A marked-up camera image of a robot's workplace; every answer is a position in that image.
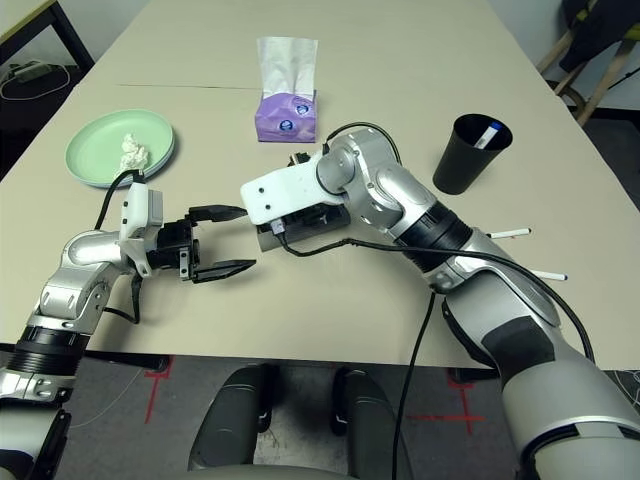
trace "cable on floor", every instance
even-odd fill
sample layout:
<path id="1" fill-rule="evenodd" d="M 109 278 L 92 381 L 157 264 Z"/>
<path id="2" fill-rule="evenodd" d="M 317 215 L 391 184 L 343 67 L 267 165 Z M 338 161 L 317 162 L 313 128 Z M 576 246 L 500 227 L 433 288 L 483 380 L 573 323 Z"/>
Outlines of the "cable on floor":
<path id="1" fill-rule="evenodd" d="M 418 338 L 413 346 L 413 353 L 411 354 L 411 361 L 407 368 L 407 373 L 404 376 L 404 384 L 402 385 L 402 395 L 400 396 L 400 404 L 398 405 L 398 414 L 396 415 L 396 428 L 393 432 L 393 450 L 391 453 L 391 480 L 396 480 L 398 477 L 398 445 L 400 443 L 400 430 L 402 427 L 402 417 L 404 417 L 404 406 L 407 402 L 407 395 L 409 393 L 409 385 L 411 384 L 411 377 L 416 366 L 416 359 L 418 358 L 418 351 L 420 350 L 420 344 L 422 343 L 422 337 L 427 330 L 429 320 L 431 319 L 431 313 L 433 312 L 433 305 L 436 300 L 436 294 L 431 292 L 429 297 L 429 306 L 427 307 L 427 313 L 422 321 Z"/>
<path id="2" fill-rule="evenodd" d="M 107 413 L 109 410 L 111 410 L 111 408 L 118 403 L 118 400 L 120 400 L 122 398 L 122 396 L 127 393 L 127 390 L 129 390 L 129 387 L 131 387 L 131 385 L 133 385 L 133 382 L 136 381 L 136 378 L 138 378 L 140 376 L 140 373 L 142 373 L 142 368 L 139 368 L 138 371 L 136 372 L 136 374 L 133 376 L 133 378 L 131 380 L 129 380 L 129 383 L 127 383 L 127 385 L 124 387 L 124 389 L 118 394 L 118 396 L 116 398 L 114 398 L 111 403 L 109 405 L 107 405 L 99 414 L 97 414 L 95 417 L 93 417 L 90 420 L 87 420 L 86 422 L 82 422 L 79 423 L 77 425 L 71 425 L 69 428 L 80 428 L 80 427 L 86 427 L 87 425 L 89 425 L 90 423 L 95 422 L 96 420 L 98 420 L 100 417 L 102 417 L 105 413 Z"/>
<path id="3" fill-rule="evenodd" d="M 3 91 L 4 87 L 16 79 L 16 77 L 13 77 L 13 78 L 10 78 L 9 80 L 3 81 L 11 73 L 11 71 L 9 71 L 5 75 L 3 75 L 2 80 L 0 80 L 0 98 L 2 98 L 3 100 L 10 100 L 10 101 L 36 100 L 38 98 L 42 98 L 46 95 L 49 95 L 50 93 L 57 92 L 58 90 L 62 90 L 63 88 L 66 88 L 71 83 L 71 74 L 69 73 L 69 70 L 67 70 L 67 67 L 65 67 L 64 65 L 54 65 L 54 66 L 61 68 L 67 76 L 67 79 L 62 85 L 52 88 L 51 90 L 47 90 L 46 92 L 42 92 L 38 95 L 34 95 L 32 97 L 7 97 Z"/>

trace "purple tissue box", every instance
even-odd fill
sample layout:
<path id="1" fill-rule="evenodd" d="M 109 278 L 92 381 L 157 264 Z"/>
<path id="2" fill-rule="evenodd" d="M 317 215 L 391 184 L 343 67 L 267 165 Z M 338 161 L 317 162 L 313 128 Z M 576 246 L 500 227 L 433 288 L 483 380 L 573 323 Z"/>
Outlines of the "purple tissue box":
<path id="1" fill-rule="evenodd" d="M 259 142 L 314 143 L 316 99 L 276 93 L 260 101 L 256 112 Z"/>

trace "white stick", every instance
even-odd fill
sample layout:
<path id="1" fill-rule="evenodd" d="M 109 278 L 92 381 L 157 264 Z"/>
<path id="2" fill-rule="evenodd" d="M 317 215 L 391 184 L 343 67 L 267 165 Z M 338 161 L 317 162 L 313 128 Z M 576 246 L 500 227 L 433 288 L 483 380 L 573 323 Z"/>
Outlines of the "white stick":
<path id="1" fill-rule="evenodd" d="M 506 232 L 487 233 L 489 238 L 508 238 L 519 237 L 521 235 L 529 235 L 531 233 L 530 228 L 519 228 L 517 230 L 507 230 Z"/>
<path id="2" fill-rule="evenodd" d="M 479 148 L 480 150 L 484 149 L 484 147 L 486 147 L 491 139 L 496 136 L 496 133 L 498 133 L 498 130 L 500 130 L 501 128 L 502 125 L 500 125 L 498 122 L 492 122 L 473 146 L 475 148 Z"/>
<path id="3" fill-rule="evenodd" d="M 564 282 L 569 278 L 564 273 L 540 272 L 538 270 L 531 270 L 531 273 L 533 273 L 538 278 L 545 278 L 547 280 L 558 280 L 559 282 Z"/>

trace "pen holder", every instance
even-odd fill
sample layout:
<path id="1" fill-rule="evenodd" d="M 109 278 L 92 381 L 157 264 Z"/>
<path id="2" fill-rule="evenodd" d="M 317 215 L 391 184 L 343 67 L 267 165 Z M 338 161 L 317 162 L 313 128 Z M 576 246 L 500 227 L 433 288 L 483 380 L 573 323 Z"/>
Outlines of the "pen holder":
<path id="1" fill-rule="evenodd" d="M 433 184 L 444 193 L 459 195 L 512 140 L 511 130 L 495 118 L 478 113 L 458 117 Z"/>

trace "black cable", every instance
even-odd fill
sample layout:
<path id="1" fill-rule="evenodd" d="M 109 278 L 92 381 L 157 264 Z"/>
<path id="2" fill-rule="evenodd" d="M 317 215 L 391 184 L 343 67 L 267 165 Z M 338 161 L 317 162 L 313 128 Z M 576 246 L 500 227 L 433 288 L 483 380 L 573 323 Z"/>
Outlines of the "black cable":
<path id="1" fill-rule="evenodd" d="M 113 196 L 113 192 L 116 191 L 120 182 L 127 178 L 129 175 L 133 175 L 134 182 L 143 182 L 144 174 L 141 173 L 140 170 L 126 170 L 122 172 L 120 175 L 116 177 L 116 179 L 111 183 L 107 193 L 104 196 L 104 200 L 102 201 L 102 208 L 100 209 L 100 214 L 98 215 L 98 220 L 96 221 L 96 226 L 93 227 L 94 230 L 100 230 L 102 228 L 102 222 L 104 222 L 104 217 L 107 215 L 107 210 L 109 209 L 109 202 L 111 201 L 111 197 Z"/>
<path id="2" fill-rule="evenodd" d="M 329 153 L 329 140 L 333 140 L 336 137 L 336 135 L 338 135 L 339 133 L 344 132 L 345 130 L 348 130 L 353 127 L 373 128 L 374 130 L 377 130 L 378 132 L 380 132 L 382 136 L 387 139 L 387 142 L 391 144 L 391 149 L 393 150 L 393 155 L 396 157 L 396 161 L 400 165 L 402 165 L 402 160 L 400 160 L 400 152 L 398 151 L 398 146 L 396 145 L 396 142 L 393 141 L 393 138 L 391 138 L 391 135 L 389 135 L 384 128 L 376 125 L 375 123 L 369 123 L 369 122 L 352 122 L 352 123 L 347 123 L 346 125 L 343 125 L 341 127 L 338 127 L 336 130 L 331 132 L 327 137 L 327 139 L 325 140 L 324 144 L 322 145 L 322 153 L 324 155 Z"/>
<path id="3" fill-rule="evenodd" d="M 433 312 L 433 305 L 436 300 L 435 292 L 431 292 L 429 297 L 429 306 L 427 307 L 427 313 L 422 321 L 416 344 L 413 346 L 413 353 L 411 354 L 411 361 L 407 368 L 407 373 L 404 376 L 404 385 L 402 385 L 402 395 L 400 395 L 400 404 L 398 405 L 398 415 L 396 416 L 396 429 L 393 432 L 393 451 L 391 453 L 391 480 L 396 480 L 398 476 L 398 444 L 400 443 L 400 428 L 402 427 L 402 417 L 404 416 L 404 405 L 407 401 L 407 394 L 409 393 L 409 385 L 411 384 L 411 377 L 413 376 L 413 370 L 416 366 L 416 358 L 418 357 L 418 351 L 420 350 L 420 344 L 422 343 L 422 337 L 429 325 L 429 319 Z"/>
<path id="4" fill-rule="evenodd" d="M 136 319 L 133 318 L 131 315 L 129 315 L 127 312 L 123 312 L 122 310 L 118 310 L 117 308 L 111 308 L 111 307 L 104 307 L 102 309 L 103 312 L 108 312 L 108 313 L 113 313 L 114 315 L 118 315 L 122 318 L 124 318 L 125 320 L 130 321 L 131 323 L 139 323 L 139 321 L 136 322 Z"/>
<path id="5" fill-rule="evenodd" d="M 287 243 L 286 237 L 284 233 L 280 233 L 276 235 L 280 240 L 280 244 L 282 248 L 284 248 L 287 252 L 295 255 L 296 257 L 310 257 L 312 255 L 317 255 L 319 253 L 327 252 L 329 250 L 333 250 L 334 248 L 342 247 L 344 245 L 354 245 L 357 247 L 365 247 L 371 248 L 373 250 L 382 250 L 386 252 L 419 252 L 419 253 L 436 253 L 436 254 L 444 254 L 458 257 L 470 257 L 470 258 L 478 258 L 481 260 L 487 260 L 489 262 L 499 263 L 504 265 L 505 267 L 509 267 L 516 272 L 522 274 L 526 278 L 528 278 L 531 282 L 536 284 L 542 291 L 544 291 L 549 297 L 553 299 L 554 302 L 562 309 L 562 311 L 569 317 L 569 320 L 574 325 L 576 330 L 578 331 L 578 335 L 580 336 L 580 340 L 582 342 L 582 348 L 584 349 L 584 356 L 595 363 L 595 357 L 593 354 L 593 347 L 591 346 L 591 341 L 589 340 L 589 335 L 587 334 L 587 330 L 584 328 L 584 325 L 576 315 L 576 313 L 572 310 L 572 308 L 564 301 L 564 299 L 556 293 L 556 291 L 547 285 L 545 282 L 536 277 L 533 273 L 531 273 L 528 269 L 523 267 L 522 265 L 503 258 L 497 255 L 493 255 L 490 253 L 484 252 L 465 252 L 462 250 L 449 250 L 442 248 L 421 248 L 421 247 L 405 247 L 405 246 L 397 246 L 397 245 L 384 245 L 381 243 L 372 243 L 365 242 L 363 240 L 357 240 L 355 238 L 343 238 L 334 243 L 330 243 L 323 247 L 317 248 L 315 250 L 311 250 L 308 252 L 300 252 L 298 250 L 294 250 Z"/>

